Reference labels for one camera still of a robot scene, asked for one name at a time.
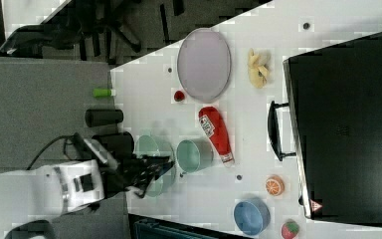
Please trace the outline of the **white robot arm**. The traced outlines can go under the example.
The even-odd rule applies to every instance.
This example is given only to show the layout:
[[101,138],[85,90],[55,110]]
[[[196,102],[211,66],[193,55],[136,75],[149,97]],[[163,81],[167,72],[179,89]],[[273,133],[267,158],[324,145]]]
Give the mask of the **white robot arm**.
[[115,168],[87,160],[0,173],[0,239],[29,224],[94,209],[130,187],[143,197],[162,171],[160,163],[136,159]]

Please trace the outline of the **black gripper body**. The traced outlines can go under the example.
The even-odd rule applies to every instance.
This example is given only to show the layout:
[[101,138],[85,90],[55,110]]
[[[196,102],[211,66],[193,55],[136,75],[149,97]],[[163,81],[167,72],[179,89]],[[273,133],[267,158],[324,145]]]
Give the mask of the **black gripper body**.
[[119,192],[128,191],[131,179],[138,174],[145,172],[145,165],[139,160],[121,163],[116,169],[109,166],[99,168],[103,182],[103,189],[106,198],[111,198]]

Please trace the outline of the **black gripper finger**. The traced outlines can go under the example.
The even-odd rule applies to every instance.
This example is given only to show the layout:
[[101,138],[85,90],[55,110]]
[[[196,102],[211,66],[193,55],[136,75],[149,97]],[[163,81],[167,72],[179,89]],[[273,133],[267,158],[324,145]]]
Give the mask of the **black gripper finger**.
[[147,172],[164,173],[173,167],[174,161],[169,156],[144,156],[141,160]]
[[150,183],[161,177],[162,175],[160,173],[154,174],[142,172],[131,179],[130,186],[137,188],[137,191],[135,191],[134,194],[142,199],[146,195]]

